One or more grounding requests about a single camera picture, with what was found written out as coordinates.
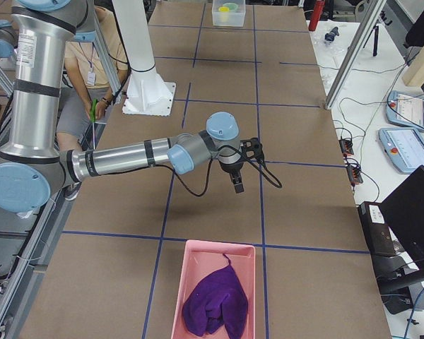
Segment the teach pendant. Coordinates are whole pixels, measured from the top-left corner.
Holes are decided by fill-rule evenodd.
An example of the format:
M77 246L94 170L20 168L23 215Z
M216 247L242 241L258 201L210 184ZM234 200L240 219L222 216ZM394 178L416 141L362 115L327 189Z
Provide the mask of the teach pendant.
M382 128L378 136L385 153L400 173L411 174L424 166L424 139L417 129Z
M393 90L386 103L388 122L424 131L424 95L409 95Z

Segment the pink plastic bin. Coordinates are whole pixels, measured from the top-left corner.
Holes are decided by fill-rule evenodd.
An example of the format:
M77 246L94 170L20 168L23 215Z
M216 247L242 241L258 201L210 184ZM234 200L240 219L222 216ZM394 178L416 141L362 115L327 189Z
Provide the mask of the pink plastic bin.
M254 338L255 248L187 241L172 338Z

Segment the far teach pendant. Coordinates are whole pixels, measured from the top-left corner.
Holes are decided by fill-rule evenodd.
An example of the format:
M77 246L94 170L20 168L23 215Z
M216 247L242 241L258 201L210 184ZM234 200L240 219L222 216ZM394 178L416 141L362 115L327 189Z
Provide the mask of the far teach pendant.
M386 103L388 122L424 131L424 95L409 95L393 90Z

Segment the purple cloth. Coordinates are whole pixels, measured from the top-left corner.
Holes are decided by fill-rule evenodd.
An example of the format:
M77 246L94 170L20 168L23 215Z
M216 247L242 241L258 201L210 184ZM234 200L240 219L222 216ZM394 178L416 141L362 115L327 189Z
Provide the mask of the purple cloth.
M214 335L221 328L228 338L243 338L251 315L254 296L254 271L238 273L231 258L223 254L227 264L195 285L182 305L182 320L188 333L197 337Z

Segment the black box device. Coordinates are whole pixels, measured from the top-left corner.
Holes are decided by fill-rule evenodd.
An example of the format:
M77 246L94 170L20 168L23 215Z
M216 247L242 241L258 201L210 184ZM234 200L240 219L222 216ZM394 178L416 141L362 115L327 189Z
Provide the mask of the black box device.
M358 206L367 247L372 255L393 257L396 251L388 224L385 222L379 203L365 201Z

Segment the person in beige shirt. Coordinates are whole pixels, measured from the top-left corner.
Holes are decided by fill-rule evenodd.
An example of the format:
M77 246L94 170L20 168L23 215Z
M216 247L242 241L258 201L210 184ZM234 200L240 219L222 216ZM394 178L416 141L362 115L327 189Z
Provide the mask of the person in beige shirt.
M117 31L111 10L95 2L95 13L100 30L110 54L115 58L113 66L119 81L128 74L126 54ZM60 151L82 151L80 141L83 133L91 126L90 111L93 102L95 120L104 124L112 111L114 91L108 81L94 42L67 42L64 68L73 86L57 124L57 143Z

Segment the red bottle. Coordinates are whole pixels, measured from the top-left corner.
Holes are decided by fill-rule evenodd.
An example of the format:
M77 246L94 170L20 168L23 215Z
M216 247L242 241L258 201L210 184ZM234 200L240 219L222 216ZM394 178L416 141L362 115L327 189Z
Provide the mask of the red bottle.
M308 30L310 32L314 32L317 28L317 24L321 18L322 11L324 9L325 0L316 0L314 4L314 8L312 11L312 15L310 16L310 23L308 25Z

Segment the yellow plastic cup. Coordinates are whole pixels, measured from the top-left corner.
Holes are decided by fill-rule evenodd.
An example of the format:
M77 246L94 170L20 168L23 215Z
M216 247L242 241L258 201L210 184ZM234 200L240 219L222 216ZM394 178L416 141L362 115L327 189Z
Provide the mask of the yellow plastic cup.
M218 8L218 21L221 25L228 21L230 15L230 9L226 6Z

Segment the grey aluminium post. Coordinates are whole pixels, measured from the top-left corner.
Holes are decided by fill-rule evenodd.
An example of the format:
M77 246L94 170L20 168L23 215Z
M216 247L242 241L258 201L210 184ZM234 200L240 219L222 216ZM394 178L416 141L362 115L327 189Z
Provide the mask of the grey aluminium post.
M324 108L330 110L338 98L345 82L353 68L353 64L358 56L359 51L363 48L363 43L369 37L374 25L379 18L386 0L371 1L362 22L359 24L358 29L352 39L350 46L347 49L343 63L341 64L338 73L331 85L329 93L324 102Z

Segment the black monitor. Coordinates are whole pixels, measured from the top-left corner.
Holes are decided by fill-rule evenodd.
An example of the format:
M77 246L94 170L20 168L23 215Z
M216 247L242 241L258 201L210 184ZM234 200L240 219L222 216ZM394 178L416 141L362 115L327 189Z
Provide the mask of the black monitor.
M379 209L410 257L424 260L424 166L393 190Z

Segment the clear plastic storage box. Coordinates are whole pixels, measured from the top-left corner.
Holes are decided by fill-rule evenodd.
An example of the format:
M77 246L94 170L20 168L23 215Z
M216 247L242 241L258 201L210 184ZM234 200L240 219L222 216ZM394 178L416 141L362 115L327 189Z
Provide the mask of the clear plastic storage box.
M241 28L245 21L246 3L244 0L213 0L211 13L214 26Z

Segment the near teach pendant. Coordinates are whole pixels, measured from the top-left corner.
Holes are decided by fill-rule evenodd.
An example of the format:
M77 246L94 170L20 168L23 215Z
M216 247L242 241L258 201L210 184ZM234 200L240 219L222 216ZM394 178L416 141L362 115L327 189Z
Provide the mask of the near teach pendant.
M411 174L424 166L424 139L417 129L382 128L378 136L385 153L400 173Z

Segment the light green bowl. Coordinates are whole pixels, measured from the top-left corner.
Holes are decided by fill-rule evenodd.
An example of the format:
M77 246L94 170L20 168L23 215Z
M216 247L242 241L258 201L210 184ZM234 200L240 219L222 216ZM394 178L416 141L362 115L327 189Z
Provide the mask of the light green bowl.
M238 10L239 5L234 2L224 3L222 6L218 8L218 11L221 13L234 13Z

